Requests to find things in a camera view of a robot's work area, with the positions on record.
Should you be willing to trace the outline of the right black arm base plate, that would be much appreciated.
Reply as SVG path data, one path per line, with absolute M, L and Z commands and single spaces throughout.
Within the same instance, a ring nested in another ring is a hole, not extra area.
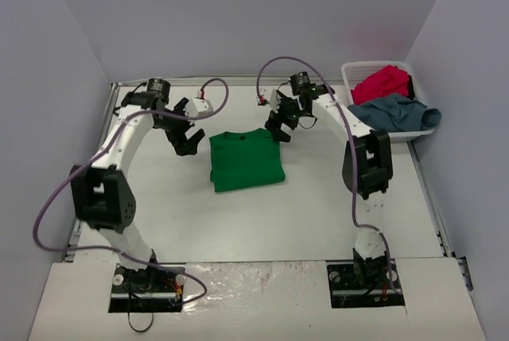
M 368 283 L 361 283 L 351 262 L 326 265 L 331 307 L 334 309 L 404 307 L 405 298 L 396 265 L 392 263 L 392 279 L 396 291 L 389 285 L 386 273 Z

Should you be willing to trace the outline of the green t shirt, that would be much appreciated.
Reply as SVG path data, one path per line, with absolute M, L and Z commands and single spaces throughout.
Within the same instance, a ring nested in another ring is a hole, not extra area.
M 223 132 L 209 138 L 210 181 L 216 193 L 258 188 L 285 181 L 280 145 L 266 129 Z

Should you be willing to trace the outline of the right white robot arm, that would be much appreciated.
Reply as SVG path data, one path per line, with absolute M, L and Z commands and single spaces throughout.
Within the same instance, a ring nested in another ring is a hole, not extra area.
M 307 72 L 289 78 L 292 95 L 280 88 L 270 93 L 257 90 L 260 106 L 269 106 L 265 128 L 275 142 L 291 137 L 282 130 L 294 130 L 301 118 L 314 118 L 344 145 L 342 178 L 352 194 L 352 222 L 356 228 L 352 276 L 357 285 L 370 288 L 390 269 L 390 251 L 383 234 L 384 200 L 393 177 L 389 134 L 374 130 L 355 118 L 327 84 L 310 81 Z

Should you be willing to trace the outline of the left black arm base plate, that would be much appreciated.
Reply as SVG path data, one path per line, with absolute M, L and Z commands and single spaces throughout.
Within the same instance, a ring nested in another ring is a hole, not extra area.
M 148 267 L 140 271 L 115 266 L 111 284 L 109 313 L 181 312 L 186 278 L 183 266 L 171 271 Z

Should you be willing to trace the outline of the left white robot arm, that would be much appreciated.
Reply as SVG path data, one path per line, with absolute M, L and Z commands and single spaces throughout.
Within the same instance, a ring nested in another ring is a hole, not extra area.
M 120 265 L 133 271 L 131 282 L 143 292 L 157 288 L 160 272 L 149 265 L 156 261 L 155 253 L 134 222 L 137 204 L 127 180 L 129 167 L 152 129 L 165 132 L 177 155 L 196 154 L 204 131 L 191 137 L 186 133 L 194 118 L 212 112 L 211 103 L 202 97 L 183 98 L 169 109 L 170 87 L 169 82 L 152 78 L 128 92 L 95 161 L 71 182 L 76 218 L 108 241 Z

